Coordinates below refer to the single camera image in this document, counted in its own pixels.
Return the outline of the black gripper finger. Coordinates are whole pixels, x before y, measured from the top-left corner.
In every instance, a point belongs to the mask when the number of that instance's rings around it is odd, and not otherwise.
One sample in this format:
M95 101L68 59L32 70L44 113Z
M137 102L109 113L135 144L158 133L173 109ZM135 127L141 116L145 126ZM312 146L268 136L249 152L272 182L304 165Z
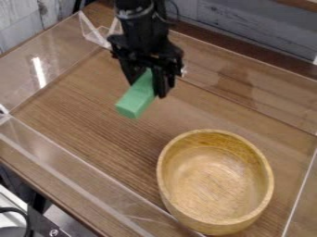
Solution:
M121 59L119 62L127 82L130 85L133 85L142 74L146 72L146 64L142 60Z
M154 92L159 98L165 98L175 87L175 74L161 66L153 67Z

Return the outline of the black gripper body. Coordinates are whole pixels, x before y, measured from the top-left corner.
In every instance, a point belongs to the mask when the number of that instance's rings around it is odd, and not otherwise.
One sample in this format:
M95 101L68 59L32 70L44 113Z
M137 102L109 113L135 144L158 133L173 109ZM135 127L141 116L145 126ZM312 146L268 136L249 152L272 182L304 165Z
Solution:
M109 37L113 57L118 60L142 60L147 68L161 66L181 76L185 53L169 39L170 24L166 19L157 12L117 17L123 33Z

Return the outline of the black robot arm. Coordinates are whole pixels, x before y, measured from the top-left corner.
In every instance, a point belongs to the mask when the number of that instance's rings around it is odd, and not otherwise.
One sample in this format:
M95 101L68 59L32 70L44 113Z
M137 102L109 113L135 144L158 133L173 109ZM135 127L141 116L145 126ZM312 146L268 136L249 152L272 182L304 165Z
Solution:
M185 67L184 50L170 41L165 0L115 0L115 17L122 34L107 38L130 85L147 69L153 72L155 96L165 98Z

